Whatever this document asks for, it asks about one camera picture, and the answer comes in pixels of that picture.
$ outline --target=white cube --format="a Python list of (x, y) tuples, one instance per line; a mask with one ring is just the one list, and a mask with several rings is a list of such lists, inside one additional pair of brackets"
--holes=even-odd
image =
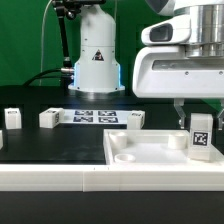
[(188, 157), (194, 160), (214, 160), (212, 150), (213, 117), (211, 114), (192, 114)]
[(5, 109), (5, 126), (6, 129), (21, 129), (21, 113), (19, 108)]
[(50, 108), (39, 114), (40, 128), (54, 128), (64, 119), (63, 108)]
[(145, 112), (134, 110), (128, 116), (127, 129), (140, 130), (145, 123)]

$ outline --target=white plastic tray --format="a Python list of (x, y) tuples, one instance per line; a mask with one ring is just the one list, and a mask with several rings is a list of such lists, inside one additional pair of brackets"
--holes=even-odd
[[(104, 151), (108, 165), (152, 166), (152, 165), (178, 165), (178, 166), (222, 166), (224, 156), (212, 146), (214, 159), (211, 162), (196, 161), (188, 158), (187, 144), (185, 149), (171, 149), (168, 146), (169, 135), (181, 134), (186, 136), (187, 131), (175, 130), (105, 130)], [(126, 146), (122, 138), (116, 136), (125, 135)], [(123, 155), (122, 160), (115, 161), (117, 156)]]

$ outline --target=table surface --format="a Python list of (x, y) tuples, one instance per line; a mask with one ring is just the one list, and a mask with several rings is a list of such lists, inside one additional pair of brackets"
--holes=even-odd
[[(127, 96), (87, 101), (58, 87), (0, 87), (1, 164), (105, 164), (103, 130), (124, 125), (62, 125), (40, 129), (39, 113), (49, 107), (88, 110), (144, 110), (144, 129), (179, 129), (172, 100)], [(21, 130), (5, 130), (4, 108), (18, 107)], [(191, 113), (217, 111), (200, 100), (186, 101)], [(224, 151), (224, 132), (213, 131)], [(223, 192), (0, 192), (1, 223), (213, 223), (224, 221)]]

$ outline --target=warning label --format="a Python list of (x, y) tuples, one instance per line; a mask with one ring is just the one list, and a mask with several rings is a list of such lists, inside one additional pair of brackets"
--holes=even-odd
[(94, 55), (94, 57), (93, 57), (93, 61), (104, 61), (104, 58), (103, 58), (103, 56), (102, 56), (100, 50), (98, 50), (98, 51), (96, 52), (96, 54)]

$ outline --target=green wall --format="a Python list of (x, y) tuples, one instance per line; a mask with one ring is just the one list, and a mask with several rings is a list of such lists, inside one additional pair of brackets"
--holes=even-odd
[[(1, 1), (0, 85), (20, 85), (39, 73), (41, 25), (47, 3), (48, 0)], [(102, 8), (113, 15), (114, 4), (114, 1), (108, 0)], [(136, 54), (143, 47), (141, 31), (159, 21), (161, 18), (152, 12), (144, 0), (118, 0), (116, 58), (122, 65), (122, 83), (129, 88)], [(80, 19), (66, 21), (73, 62), (79, 57), (79, 24)], [(44, 70), (61, 65), (59, 27), (51, 8), (46, 22)], [(47, 80), (43, 84), (58, 83)]]

